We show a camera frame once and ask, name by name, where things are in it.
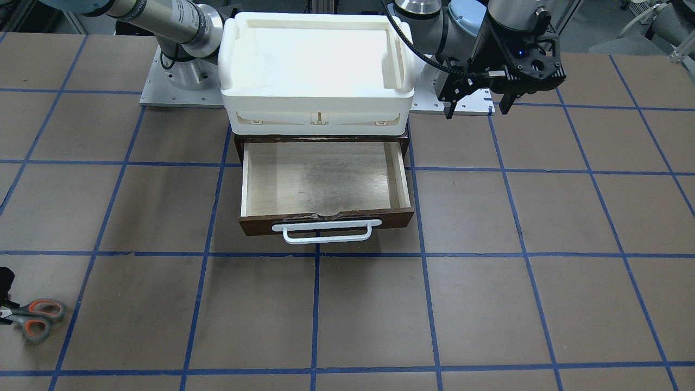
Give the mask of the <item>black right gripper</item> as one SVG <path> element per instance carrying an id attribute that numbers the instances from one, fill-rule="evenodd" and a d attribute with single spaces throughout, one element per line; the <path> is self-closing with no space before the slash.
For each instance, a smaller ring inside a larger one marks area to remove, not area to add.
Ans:
<path id="1" fill-rule="evenodd" d="M 1 307 L 2 309 L 15 309 L 16 304 L 10 299 L 9 291 L 14 282 L 15 273 L 8 267 L 1 267 Z"/>

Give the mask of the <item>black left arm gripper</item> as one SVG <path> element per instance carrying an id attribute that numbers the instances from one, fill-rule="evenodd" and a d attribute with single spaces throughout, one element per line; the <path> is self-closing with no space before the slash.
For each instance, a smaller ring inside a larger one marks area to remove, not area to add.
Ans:
<path id="1" fill-rule="evenodd" d="M 501 94 L 500 111 L 506 115 L 524 94 L 551 91 L 566 80 L 556 33 L 479 33 L 464 64 L 453 58 L 448 63 L 466 77 L 438 76 L 438 100 L 444 102 L 446 119 L 454 116 L 464 97 L 480 89 Z"/>

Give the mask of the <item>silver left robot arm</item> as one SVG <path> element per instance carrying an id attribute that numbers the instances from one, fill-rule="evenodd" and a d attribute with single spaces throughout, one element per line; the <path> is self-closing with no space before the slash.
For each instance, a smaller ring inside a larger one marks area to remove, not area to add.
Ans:
<path id="1" fill-rule="evenodd" d="M 567 74 L 553 1 L 382 1 L 384 15 L 422 62 L 420 82 L 445 118 L 474 92 L 500 94 L 508 114 L 526 94 L 553 91 Z"/>

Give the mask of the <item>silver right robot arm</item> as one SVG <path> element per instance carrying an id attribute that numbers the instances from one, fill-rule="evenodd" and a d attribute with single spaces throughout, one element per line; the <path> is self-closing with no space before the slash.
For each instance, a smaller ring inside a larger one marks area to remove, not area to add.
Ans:
<path id="1" fill-rule="evenodd" d="M 211 60 L 219 48 L 224 18 L 206 4 L 191 1 L 45 1 L 84 16 L 109 15 L 172 42 L 194 59 Z"/>

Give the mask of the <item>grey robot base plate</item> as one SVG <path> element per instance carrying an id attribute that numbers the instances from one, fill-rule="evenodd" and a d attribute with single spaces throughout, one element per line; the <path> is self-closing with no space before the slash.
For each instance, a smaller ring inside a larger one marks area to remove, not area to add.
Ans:
<path id="1" fill-rule="evenodd" d="M 160 108 L 223 108 L 218 66 L 202 59 L 171 65 L 157 47 L 140 104 Z"/>

